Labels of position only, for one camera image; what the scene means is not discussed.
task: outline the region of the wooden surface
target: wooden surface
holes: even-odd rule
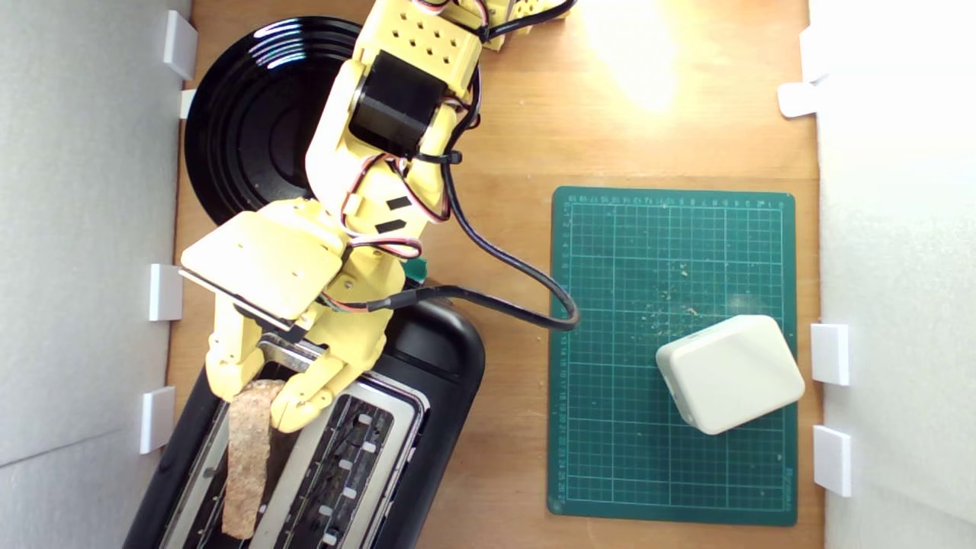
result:
[[[298,15],[362,21],[366,0],[195,0],[197,77],[250,30]],[[751,528],[555,517],[545,506],[547,340],[542,330],[463,307],[487,371],[437,494],[422,548],[823,547],[824,496],[813,484],[809,330],[819,315],[818,171],[812,119],[784,120],[776,87],[799,75],[804,0],[583,0],[565,22],[486,53],[484,123],[459,148],[468,216],[487,237],[549,262],[549,202],[560,185],[779,190],[796,197],[800,365],[799,522]],[[181,171],[177,254],[213,225]],[[548,296],[466,241],[454,225],[425,233],[431,274],[537,308]],[[210,295],[186,286],[169,383],[179,406],[199,372]]]

